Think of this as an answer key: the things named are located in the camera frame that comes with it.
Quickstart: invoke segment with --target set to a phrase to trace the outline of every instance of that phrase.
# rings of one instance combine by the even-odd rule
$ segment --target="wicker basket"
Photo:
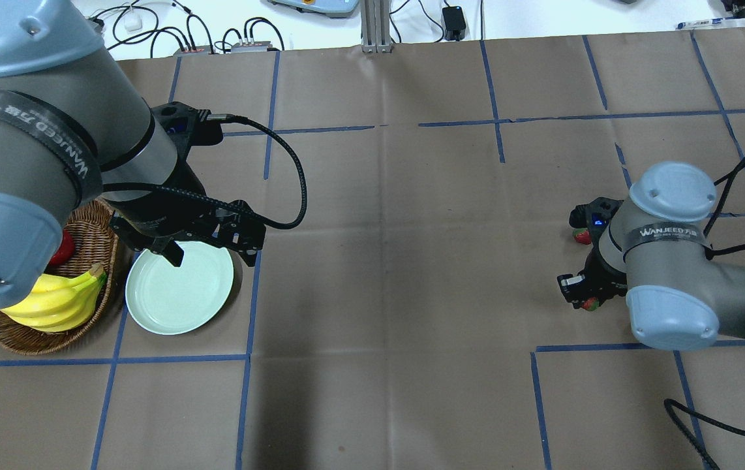
[[[85,273],[95,262],[103,264],[108,274],[105,286],[97,298],[95,313],[89,321],[61,333],[44,333],[18,324],[0,312],[0,345],[8,351],[24,355],[48,354],[62,350],[89,333],[116,300],[122,300],[125,282],[125,256],[120,253],[117,236],[109,227],[112,209],[101,200],[94,200],[71,214],[65,229],[74,238],[76,251],[65,264],[48,267],[45,271],[63,277],[76,277]]]

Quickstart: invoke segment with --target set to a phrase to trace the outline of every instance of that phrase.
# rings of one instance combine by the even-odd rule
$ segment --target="light green plate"
[[[140,253],[126,281],[126,306],[141,328],[182,334],[207,323],[233,286],[233,260],[226,249],[202,242],[178,242],[180,268],[149,250]]]

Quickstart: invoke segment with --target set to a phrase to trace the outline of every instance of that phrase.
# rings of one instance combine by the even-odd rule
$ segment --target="white floor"
[[[119,0],[72,0],[83,14],[90,16],[102,8],[119,5]],[[393,0],[391,10],[404,0]],[[448,0],[462,6],[468,21],[467,39],[480,39],[480,0]],[[729,16],[723,11],[721,0],[636,0],[625,4],[621,0],[483,0],[485,2],[485,38],[531,38],[542,36],[602,35],[603,33],[638,33],[667,31],[677,24],[707,18]],[[182,2],[208,24],[214,41],[221,39],[229,27],[241,30],[245,19],[262,16],[277,25],[289,50],[338,48],[360,44],[360,9],[349,18],[327,18],[316,13],[300,13],[283,5],[272,5],[269,0],[186,0]],[[422,0],[429,15],[439,21],[443,0]],[[160,16],[160,26],[184,29],[187,15],[170,6],[170,2],[143,0],[139,5],[152,8]],[[140,12],[144,30],[151,29],[151,13]],[[106,16],[107,45],[116,41],[111,26],[116,16]],[[434,26],[422,12],[419,0],[410,0],[404,9],[393,15],[405,42],[432,42],[439,38]],[[191,22],[197,42],[206,43],[205,32],[196,21]],[[128,38],[123,24],[117,36]],[[271,40],[277,44],[274,32],[267,25],[255,30],[257,40]],[[161,36],[155,47],[155,57],[164,57],[175,50],[173,39]],[[116,59],[149,57],[149,41],[137,45],[121,45],[112,51]]]

